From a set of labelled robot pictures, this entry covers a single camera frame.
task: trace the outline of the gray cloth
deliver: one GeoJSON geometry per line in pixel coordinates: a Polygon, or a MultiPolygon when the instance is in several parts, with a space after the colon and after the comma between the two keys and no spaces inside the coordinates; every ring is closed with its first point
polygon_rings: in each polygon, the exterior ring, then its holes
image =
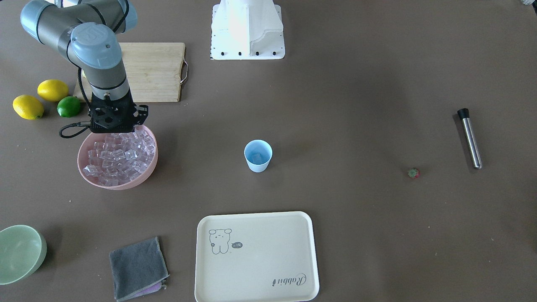
{"type": "Polygon", "coordinates": [[[110,266],[118,302],[158,291],[170,275],[158,237],[110,252],[110,266]]]}

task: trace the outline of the white tray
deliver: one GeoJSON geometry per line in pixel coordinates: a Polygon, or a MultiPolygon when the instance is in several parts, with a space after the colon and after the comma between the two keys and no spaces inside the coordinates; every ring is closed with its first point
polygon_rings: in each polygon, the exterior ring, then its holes
{"type": "Polygon", "coordinates": [[[198,224],[197,302],[309,301],[319,292],[304,212],[213,215],[198,224]]]}

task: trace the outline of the table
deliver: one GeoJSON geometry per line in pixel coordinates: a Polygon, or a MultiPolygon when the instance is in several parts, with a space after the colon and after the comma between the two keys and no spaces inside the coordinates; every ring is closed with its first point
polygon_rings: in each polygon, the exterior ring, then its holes
{"type": "Polygon", "coordinates": [[[211,61],[217,1],[132,0],[120,42],[184,42],[179,103],[151,104],[158,165],[126,191],[76,168],[85,135],[61,139],[10,104],[41,81],[72,89],[76,68],[24,32],[25,1],[0,2],[0,228],[47,240],[42,267],[0,300],[113,301],[111,250],[159,236],[168,289],[195,301],[195,235],[207,215],[308,213],[315,301],[534,301],[537,297],[537,16],[518,0],[278,1],[286,57],[211,61]],[[484,168],[460,121],[470,109],[484,168]],[[274,150],[252,173],[243,148],[274,150]],[[418,179],[406,171],[421,170],[418,179]]]}

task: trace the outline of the light blue cup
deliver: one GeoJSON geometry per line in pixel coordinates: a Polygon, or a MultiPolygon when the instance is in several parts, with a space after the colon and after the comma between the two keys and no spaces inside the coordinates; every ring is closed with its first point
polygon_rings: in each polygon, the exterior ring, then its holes
{"type": "Polygon", "coordinates": [[[272,148],[264,140],[252,140],[244,148],[244,157],[250,170],[263,172],[272,158],[272,148]]]}

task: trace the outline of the green bowl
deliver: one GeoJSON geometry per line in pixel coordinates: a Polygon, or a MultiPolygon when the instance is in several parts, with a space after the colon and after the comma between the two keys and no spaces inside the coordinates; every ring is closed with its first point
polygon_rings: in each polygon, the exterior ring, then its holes
{"type": "Polygon", "coordinates": [[[47,243],[30,226],[16,225],[0,231],[0,285],[34,273],[47,254],[47,243]]]}

